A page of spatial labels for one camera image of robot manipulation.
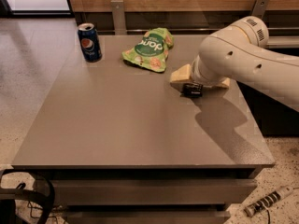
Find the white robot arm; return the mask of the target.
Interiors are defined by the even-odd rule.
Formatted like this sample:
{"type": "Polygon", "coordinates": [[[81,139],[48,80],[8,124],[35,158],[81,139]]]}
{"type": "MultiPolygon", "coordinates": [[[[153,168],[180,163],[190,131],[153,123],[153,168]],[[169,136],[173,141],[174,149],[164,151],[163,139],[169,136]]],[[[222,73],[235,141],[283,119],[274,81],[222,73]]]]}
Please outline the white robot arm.
{"type": "Polygon", "coordinates": [[[268,50],[268,39],[261,19],[235,21],[204,38],[193,62],[173,72],[170,82],[227,88],[233,79],[299,111],[299,57],[268,50]]]}

